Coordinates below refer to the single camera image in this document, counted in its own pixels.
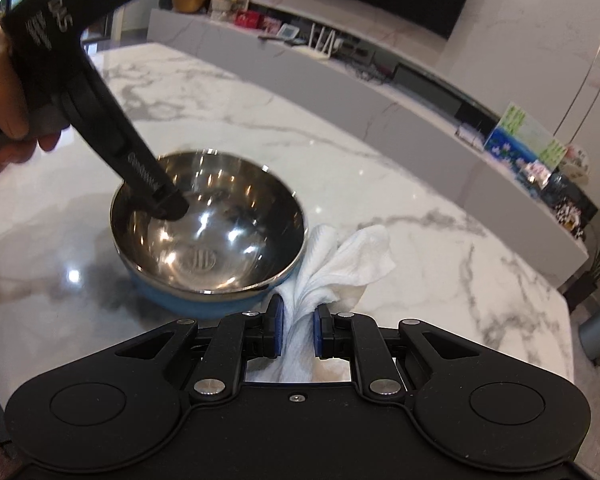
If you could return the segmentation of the person's left hand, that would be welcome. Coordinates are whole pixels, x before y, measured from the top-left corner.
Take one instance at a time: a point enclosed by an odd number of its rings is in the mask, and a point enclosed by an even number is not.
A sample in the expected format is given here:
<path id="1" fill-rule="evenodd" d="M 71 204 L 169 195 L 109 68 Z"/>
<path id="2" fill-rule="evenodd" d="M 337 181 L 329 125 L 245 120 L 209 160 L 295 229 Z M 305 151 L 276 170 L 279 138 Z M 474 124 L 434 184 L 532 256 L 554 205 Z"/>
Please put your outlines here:
<path id="1" fill-rule="evenodd" d="M 23 141 L 29 133 L 26 98 L 10 62 L 10 43 L 0 26 L 0 128 L 12 139 L 0 149 L 0 173 L 8 165 L 27 162 L 37 148 L 51 152 L 60 139 L 60 132 L 41 136 L 38 140 Z"/>

